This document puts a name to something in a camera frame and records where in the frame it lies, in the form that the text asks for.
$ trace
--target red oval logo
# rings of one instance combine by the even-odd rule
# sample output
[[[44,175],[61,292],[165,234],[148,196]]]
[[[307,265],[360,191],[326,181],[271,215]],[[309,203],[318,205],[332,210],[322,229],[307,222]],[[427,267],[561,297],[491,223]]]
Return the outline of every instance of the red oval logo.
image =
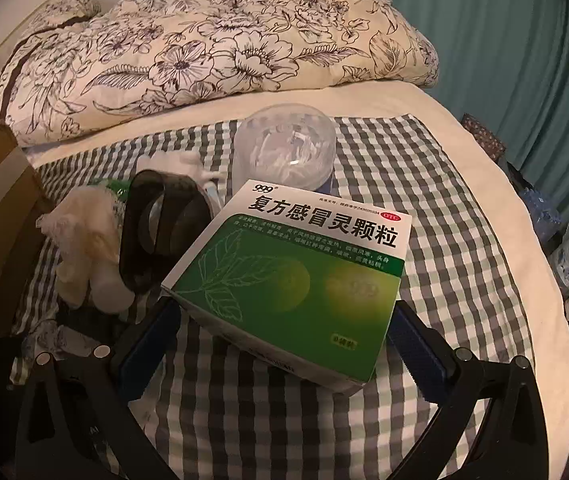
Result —
[[[399,216],[397,216],[395,213],[380,213],[384,218],[386,218],[387,220],[392,220],[394,222],[398,222],[400,220],[402,220],[402,218],[400,218]]]

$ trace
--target metal screw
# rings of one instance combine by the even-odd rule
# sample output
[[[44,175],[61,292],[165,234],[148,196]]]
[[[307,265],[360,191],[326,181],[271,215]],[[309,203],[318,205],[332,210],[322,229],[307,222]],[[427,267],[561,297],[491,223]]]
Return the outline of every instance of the metal screw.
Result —
[[[518,365],[520,368],[528,368],[529,366],[531,366],[529,360],[523,355],[515,356],[515,364]]]
[[[460,361],[471,361],[473,358],[473,352],[468,348],[458,348],[455,351],[455,356]]]
[[[38,357],[36,357],[36,363],[40,366],[44,366],[51,360],[51,354],[49,352],[42,352]]]
[[[100,345],[93,350],[93,355],[98,359],[103,359],[111,353],[111,349],[107,345]]]

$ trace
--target yellow-green circle graphic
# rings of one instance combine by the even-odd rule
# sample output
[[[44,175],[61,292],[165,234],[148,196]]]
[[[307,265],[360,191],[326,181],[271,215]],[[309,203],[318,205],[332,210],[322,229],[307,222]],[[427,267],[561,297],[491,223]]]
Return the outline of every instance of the yellow-green circle graphic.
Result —
[[[353,321],[389,316],[399,279],[350,262],[331,267],[325,278],[328,303],[337,314]]]
[[[294,258],[281,258],[276,272],[267,282],[274,292],[272,308],[277,312],[296,308],[307,297],[311,288],[307,267]]]

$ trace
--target transparent plastic bowl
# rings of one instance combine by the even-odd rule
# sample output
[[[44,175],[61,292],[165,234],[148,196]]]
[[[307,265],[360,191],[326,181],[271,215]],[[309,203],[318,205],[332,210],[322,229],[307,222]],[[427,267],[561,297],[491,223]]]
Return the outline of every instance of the transparent plastic bowl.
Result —
[[[335,126],[320,110],[281,104],[242,121],[233,142],[233,192],[253,178],[330,194]]]

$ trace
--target curtain fold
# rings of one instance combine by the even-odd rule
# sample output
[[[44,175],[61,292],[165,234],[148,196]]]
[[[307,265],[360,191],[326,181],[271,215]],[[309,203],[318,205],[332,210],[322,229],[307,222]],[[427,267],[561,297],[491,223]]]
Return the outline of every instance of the curtain fold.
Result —
[[[393,0],[435,45],[430,95],[468,112],[569,219],[569,0]]]

